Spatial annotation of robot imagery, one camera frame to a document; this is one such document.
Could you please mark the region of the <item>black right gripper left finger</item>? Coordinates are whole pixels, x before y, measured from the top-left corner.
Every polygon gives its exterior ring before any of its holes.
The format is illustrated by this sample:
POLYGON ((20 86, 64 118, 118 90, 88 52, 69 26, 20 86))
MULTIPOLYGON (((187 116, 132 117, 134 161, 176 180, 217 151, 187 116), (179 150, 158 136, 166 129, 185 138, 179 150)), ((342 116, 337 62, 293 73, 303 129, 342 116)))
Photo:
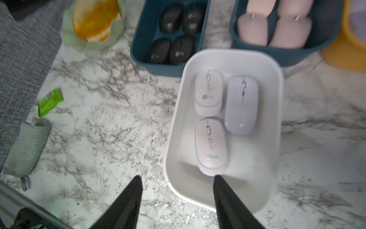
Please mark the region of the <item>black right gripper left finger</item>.
POLYGON ((135 229, 141 206, 143 184, 135 176, 92 229, 135 229))

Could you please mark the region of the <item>black mouse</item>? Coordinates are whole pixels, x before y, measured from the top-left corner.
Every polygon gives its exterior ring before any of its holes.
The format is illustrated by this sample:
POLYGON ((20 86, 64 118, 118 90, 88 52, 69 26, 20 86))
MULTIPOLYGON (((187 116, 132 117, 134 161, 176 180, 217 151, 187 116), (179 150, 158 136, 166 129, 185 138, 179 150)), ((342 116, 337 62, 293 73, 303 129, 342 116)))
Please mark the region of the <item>black mouse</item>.
POLYGON ((206 4, 196 2, 188 5, 184 10, 182 29, 187 35, 201 32, 206 14, 206 4))
POLYGON ((172 41, 169 38, 157 39, 151 45, 146 61, 151 64, 168 64, 171 45, 172 41))
POLYGON ((183 35, 177 37, 170 48, 169 60, 171 65, 180 65, 189 60, 194 51, 194 37, 183 35))
POLYGON ((167 6, 159 19, 159 29, 166 34, 178 31, 183 20, 184 6, 180 3, 174 3, 167 6))

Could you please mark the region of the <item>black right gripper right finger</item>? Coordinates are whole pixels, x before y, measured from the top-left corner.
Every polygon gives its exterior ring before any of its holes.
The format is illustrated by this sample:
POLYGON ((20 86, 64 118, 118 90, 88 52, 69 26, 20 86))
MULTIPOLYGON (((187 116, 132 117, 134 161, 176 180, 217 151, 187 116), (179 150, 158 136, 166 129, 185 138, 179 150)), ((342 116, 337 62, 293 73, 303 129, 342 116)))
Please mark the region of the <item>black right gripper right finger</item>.
POLYGON ((213 194, 220 229, 265 228, 220 175, 214 177, 213 194))

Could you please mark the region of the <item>purple mouse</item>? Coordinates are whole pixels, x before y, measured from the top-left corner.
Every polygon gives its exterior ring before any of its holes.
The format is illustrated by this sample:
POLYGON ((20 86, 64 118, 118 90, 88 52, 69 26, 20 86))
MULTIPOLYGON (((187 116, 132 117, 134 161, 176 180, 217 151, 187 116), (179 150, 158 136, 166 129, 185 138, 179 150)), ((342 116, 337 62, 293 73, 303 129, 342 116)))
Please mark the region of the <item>purple mouse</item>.
POLYGON ((366 0, 351 2, 350 20, 356 37, 366 43, 366 0))

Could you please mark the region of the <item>peach pink mouse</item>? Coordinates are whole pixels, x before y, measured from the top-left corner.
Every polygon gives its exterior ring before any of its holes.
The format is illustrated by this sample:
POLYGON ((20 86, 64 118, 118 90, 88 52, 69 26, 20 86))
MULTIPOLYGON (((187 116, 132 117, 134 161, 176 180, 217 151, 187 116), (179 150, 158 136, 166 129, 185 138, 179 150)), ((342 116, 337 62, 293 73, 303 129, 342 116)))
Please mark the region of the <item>peach pink mouse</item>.
POLYGON ((276 0, 249 0, 246 7, 247 14, 260 14, 268 17, 274 9, 276 0))

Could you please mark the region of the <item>pink mouse top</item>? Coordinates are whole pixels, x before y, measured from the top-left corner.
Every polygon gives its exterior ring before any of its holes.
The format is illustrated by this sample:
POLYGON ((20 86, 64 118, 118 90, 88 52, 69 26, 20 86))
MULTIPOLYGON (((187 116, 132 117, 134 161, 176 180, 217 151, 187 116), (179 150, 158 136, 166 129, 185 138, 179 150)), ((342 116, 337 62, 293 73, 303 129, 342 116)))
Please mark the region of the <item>pink mouse top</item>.
POLYGON ((277 15, 279 17, 306 17, 310 13, 313 2, 313 0, 281 0, 277 8, 277 15))

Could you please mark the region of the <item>white storage box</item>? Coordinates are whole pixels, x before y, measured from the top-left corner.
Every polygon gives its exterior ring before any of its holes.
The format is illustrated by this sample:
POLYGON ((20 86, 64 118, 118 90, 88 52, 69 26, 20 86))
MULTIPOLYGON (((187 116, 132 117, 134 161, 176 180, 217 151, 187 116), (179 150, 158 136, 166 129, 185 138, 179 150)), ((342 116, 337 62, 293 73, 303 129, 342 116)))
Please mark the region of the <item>white storage box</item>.
POLYGON ((194 81, 204 70, 217 70, 228 85, 248 75, 259 85, 257 126, 249 135, 226 133, 229 159, 223 178, 252 214, 262 212, 276 193, 280 153, 284 77, 269 55, 238 49, 205 49, 186 63, 164 153, 163 171, 172 192, 215 211, 214 178, 203 174, 195 152, 194 129, 201 117, 194 109, 194 81))

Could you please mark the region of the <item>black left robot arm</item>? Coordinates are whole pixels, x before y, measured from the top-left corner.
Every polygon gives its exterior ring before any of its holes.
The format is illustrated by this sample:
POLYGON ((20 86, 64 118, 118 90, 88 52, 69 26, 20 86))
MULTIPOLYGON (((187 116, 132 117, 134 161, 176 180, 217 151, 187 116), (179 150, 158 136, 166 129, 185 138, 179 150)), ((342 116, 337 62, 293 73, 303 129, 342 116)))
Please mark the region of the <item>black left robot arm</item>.
POLYGON ((11 229, 65 229, 64 226, 45 219, 29 208, 19 210, 11 229))

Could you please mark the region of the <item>white mouse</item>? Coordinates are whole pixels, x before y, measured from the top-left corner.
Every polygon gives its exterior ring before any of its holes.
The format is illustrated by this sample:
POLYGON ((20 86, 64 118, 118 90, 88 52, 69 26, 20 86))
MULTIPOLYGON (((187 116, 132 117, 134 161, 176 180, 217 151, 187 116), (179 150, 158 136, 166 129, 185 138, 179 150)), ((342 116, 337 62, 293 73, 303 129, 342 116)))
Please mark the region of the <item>white mouse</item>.
POLYGON ((225 126, 238 135, 248 135, 256 127, 259 106, 259 87, 250 76, 235 76, 228 82, 225 126))
POLYGON ((194 108, 201 117, 218 115, 223 106, 224 81, 217 70, 203 70, 194 81, 194 108))
POLYGON ((199 121, 195 126, 194 142, 200 171, 211 177, 224 174, 229 151, 221 122, 212 118, 199 121))

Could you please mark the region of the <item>yellow storage box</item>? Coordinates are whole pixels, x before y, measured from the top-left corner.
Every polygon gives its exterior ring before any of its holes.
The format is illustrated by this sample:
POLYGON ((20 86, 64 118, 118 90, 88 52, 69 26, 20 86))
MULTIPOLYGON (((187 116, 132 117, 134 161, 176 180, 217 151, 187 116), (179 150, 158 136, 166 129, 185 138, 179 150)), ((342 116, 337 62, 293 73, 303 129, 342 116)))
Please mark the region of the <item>yellow storage box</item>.
POLYGON ((334 67, 365 73, 366 44, 357 38, 351 26, 352 3, 345 1, 340 32, 321 54, 324 60, 334 67))

